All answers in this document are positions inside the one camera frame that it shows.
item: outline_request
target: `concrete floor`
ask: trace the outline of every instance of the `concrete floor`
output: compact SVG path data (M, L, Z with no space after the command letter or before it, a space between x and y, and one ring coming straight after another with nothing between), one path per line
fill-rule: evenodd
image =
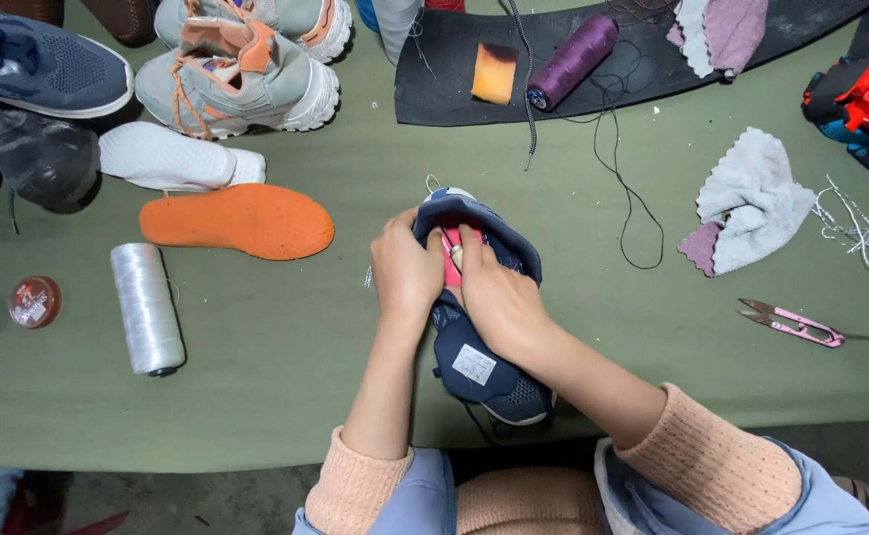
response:
M869 422L757 429L784 441L835 475L869 482ZM573 456L593 452L592 441L572 441ZM543 455L530 446L524 457ZM485 451L469 452L477 462ZM268 535L292 531L293 515L319 479L319 466L218 474L78 473L65 497L62 532L130 510L115 535ZM196 516L203 518L205 526Z

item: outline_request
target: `orange sponge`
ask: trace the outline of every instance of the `orange sponge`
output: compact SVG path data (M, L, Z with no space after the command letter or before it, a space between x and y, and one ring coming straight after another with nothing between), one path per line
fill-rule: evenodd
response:
M162 246L225 248L294 260L329 247L335 227L316 201L265 184L165 197L141 209L141 232Z
M495 104L506 106L510 103L517 55L517 49L511 47L478 43L475 83L471 87L471 94Z

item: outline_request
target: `pink thread snips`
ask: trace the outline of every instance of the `pink thread snips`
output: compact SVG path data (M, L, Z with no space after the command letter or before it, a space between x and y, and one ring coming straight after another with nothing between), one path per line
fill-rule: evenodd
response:
M739 301L745 303L755 311L736 310L736 312L749 318L753 322L760 322L761 324L768 325L773 329L792 334L798 338L804 338L809 342L821 344L825 347L841 347L845 344L845 336L825 324L812 322L808 318L803 318L794 312L779 309L778 307L773 307L772 305L762 303L761 301L754 301L752 299L739 299ZM777 320L772 320L772 315L781 316L791 321L798 322L798 328L788 326ZM822 331L821 338L812 336L809 333L809 328L812 331Z

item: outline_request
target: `shoe polish tin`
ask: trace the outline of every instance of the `shoe polish tin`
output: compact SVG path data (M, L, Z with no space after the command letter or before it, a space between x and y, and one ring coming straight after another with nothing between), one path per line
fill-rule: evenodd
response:
M8 297L8 313L25 328L48 326L61 310L61 289L44 275L26 277Z

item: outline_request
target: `person's right hand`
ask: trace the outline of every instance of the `person's right hand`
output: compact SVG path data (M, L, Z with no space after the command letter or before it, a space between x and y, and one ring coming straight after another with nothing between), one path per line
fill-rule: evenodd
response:
M501 266L470 226L462 224L459 230L462 304L487 347L517 364L555 323L547 317L534 279Z

